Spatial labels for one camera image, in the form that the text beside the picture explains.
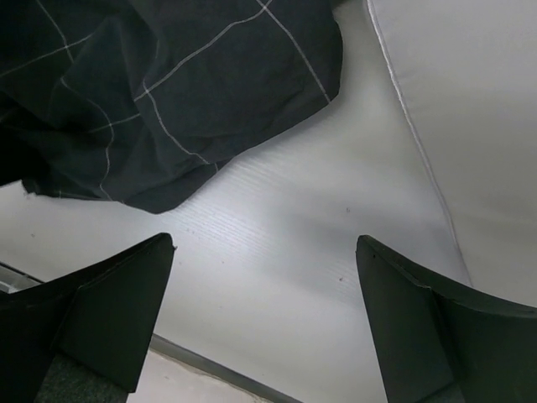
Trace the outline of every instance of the dark fabric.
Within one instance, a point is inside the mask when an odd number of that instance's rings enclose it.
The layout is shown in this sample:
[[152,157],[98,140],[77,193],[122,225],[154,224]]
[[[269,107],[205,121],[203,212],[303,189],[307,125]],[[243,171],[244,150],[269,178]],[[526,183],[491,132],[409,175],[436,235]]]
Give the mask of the dark fabric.
[[341,36],[330,0],[18,0],[0,56],[0,149],[49,166],[28,191],[163,212],[326,106]]
[[[89,383],[80,382],[81,372],[61,360],[62,368],[76,372],[72,385],[86,388],[105,379],[124,392],[118,395],[117,388],[107,386],[112,397],[134,392],[174,251],[171,237],[162,233],[49,283],[0,292],[0,401],[34,401],[47,374],[53,376],[48,391],[65,384],[57,369],[50,373],[58,354],[95,375]],[[74,389],[69,393],[70,401],[83,395]]]
[[125,403],[128,393],[64,354],[54,357],[34,403]]
[[363,236],[357,265],[389,402],[537,401],[537,309]]

